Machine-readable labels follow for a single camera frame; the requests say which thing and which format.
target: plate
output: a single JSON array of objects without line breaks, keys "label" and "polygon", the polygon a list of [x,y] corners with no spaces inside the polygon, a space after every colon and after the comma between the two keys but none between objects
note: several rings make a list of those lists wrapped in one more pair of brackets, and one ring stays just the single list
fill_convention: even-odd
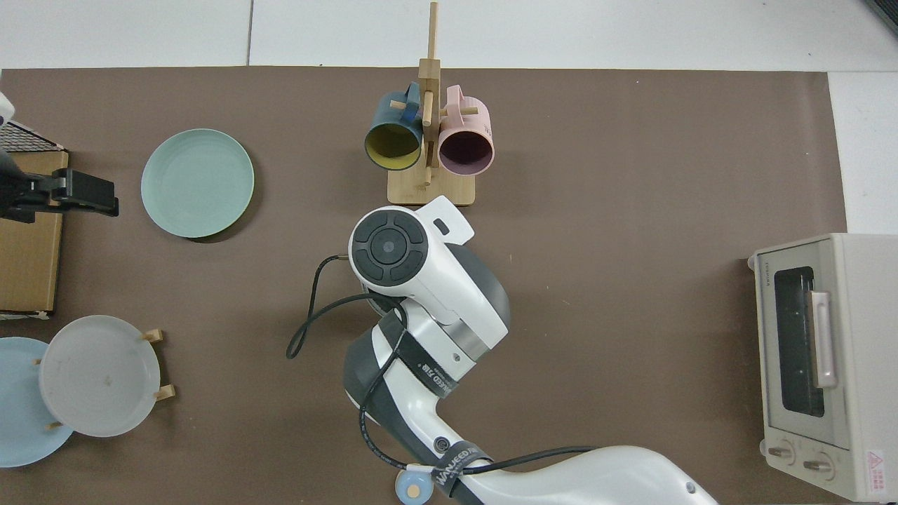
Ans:
[{"label": "plate", "polygon": [[46,427],[56,419],[40,397],[35,359],[47,344],[23,337],[0,339],[0,468],[28,465],[60,448],[72,429]]},{"label": "plate", "polygon": [[140,196],[170,234],[214,235],[250,205],[255,175],[239,142],[213,129],[189,129],[162,142],[144,167]]},{"label": "plate", "polygon": [[40,363],[40,394],[53,416],[92,437],[121,435],[146,419],[159,391],[159,361],[141,335],[108,315],[59,330]]}]

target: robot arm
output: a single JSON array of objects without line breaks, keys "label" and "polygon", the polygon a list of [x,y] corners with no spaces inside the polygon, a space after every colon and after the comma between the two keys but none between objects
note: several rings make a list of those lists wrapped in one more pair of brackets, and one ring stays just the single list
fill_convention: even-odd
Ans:
[{"label": "robot arm", "polygon": [[427,467],[432,481],[465,505],[716,503],[667,458],[639,447],[607,447],[524,473],[494,470],[445,478],[453,457],[462,466],[489,457],[436,413],[446,398],[507,334],[510,311],[495,276],[463,246],[473,236],[461,213],[440,197],[417,212],[379,208],[364,216],[349,241],[352,269],[368,289],[402,302],[356,339],[344,366],[344,387],[359,405],[396,349],[367,412]]},{"label": "robot arm", "polygon": [[[13,105],[0,93],[0,127],[13,118],[14,112]],[[71,168],[56,170],[51,175],[24,173],[0,148],[0,217],[33,223],[35,212],[69,210],[117,216],[119,199],[115,198],[115,186]]]}]

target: white tile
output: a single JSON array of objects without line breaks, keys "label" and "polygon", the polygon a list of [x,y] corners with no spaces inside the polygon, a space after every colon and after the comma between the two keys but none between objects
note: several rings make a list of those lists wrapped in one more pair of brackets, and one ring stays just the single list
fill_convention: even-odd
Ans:
[{"label": "white tile", "polygon": [[898,72],[829,80],[848,231],[898,234]]},{"label": "white tile", "polygon": [[0,68],[232,66],[251,0],[2,0]]},{"label": "white tile", "polygon": [[[426,0],[255,0],[253,65],[416,66]],[[444,67],[898,70],[860,0],[444,0]]]}]

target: toaster oven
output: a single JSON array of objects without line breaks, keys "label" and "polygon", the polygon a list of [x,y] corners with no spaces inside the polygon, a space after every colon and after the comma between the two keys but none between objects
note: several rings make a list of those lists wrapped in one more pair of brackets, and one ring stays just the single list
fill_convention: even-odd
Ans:
[{"label": "toaster oven", "polygon": [[754,270],[768,465],[898,501],[898,235],[762,249]]}]

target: light blue plate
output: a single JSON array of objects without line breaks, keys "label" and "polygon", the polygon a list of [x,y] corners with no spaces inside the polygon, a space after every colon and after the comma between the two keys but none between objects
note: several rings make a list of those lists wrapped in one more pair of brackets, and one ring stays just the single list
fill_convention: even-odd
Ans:
[{"label": "light blue plate", "polygon": [[40,396],[35,359],[47,344],[23,337],[0,339],[0,468],[27,465],[60,448],[72,429],[46,427],[56,419]]},{"label": "light blue plate", "polygon": [[250,205],[255,176],[239,142],[213,129],[189,129],[162,142],[144,167],[140,196],[170,234],[214,235]]}]

